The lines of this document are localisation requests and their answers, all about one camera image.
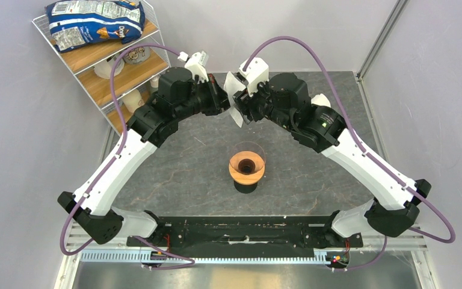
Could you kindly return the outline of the white paper coffee filter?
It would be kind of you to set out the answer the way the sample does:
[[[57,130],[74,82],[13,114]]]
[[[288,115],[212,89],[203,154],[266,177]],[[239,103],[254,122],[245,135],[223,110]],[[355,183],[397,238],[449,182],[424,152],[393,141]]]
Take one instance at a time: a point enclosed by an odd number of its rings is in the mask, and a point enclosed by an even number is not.
[[[311,98],[311,104],[331,108],[331,103],[325,94],[320,93]]]

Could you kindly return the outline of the wooden ring stand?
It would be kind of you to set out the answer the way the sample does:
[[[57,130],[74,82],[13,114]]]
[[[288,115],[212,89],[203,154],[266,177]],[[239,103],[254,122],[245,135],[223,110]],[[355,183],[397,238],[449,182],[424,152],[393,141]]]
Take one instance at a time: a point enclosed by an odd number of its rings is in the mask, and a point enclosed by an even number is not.
[[[244,185],[258,183],[265,173],[265,159],[253,151],[240,151],[229,160],[231,178]]]

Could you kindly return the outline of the red black dripper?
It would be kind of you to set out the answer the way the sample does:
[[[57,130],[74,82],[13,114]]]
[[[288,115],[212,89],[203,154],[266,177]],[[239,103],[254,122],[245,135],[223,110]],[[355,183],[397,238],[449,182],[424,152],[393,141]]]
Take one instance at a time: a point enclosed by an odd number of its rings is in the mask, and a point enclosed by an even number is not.
[[[257,188],[258,183],[250,184],[250,185],[244,185],[240,184],[236,181],[233,182],[235,189],[242,193],[242,194],[250,194],[255,191]]]

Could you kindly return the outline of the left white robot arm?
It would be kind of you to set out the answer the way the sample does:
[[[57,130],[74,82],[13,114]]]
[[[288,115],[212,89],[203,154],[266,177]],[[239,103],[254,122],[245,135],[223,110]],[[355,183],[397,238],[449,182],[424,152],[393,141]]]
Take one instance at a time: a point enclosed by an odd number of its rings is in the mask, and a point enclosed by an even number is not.
[[[163,227],[150,213],[113,207],[113,202],[138,167],[174,134],[179,123],[196,114],[216,116],[229,109],[226,92],[213,74],[193,76],[172,67],[159,77],[158,89],[135,110],[117,146],[75,192],[62,192],[57,202],[97,244],[115,237],[139,235],[151,246],[164,240]]]

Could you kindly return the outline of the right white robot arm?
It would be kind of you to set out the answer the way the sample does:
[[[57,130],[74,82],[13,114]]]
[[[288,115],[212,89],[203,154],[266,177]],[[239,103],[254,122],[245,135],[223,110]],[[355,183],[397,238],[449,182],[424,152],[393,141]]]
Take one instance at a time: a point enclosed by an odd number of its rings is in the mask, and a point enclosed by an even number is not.
[[[240,122],[274,122],[299,144],[340,165],[372,193],[373,198],[365,204],[333,214],[323,230],[327,244],[339,246],[362,231],[398,237],[414,230],[418,206],[426,198],[430,183],[395,170],[362,142],[341,114],[317,104],[307,83],[296,74],[281,73],[251,89],[242,75],[230,72],[224,91]]]

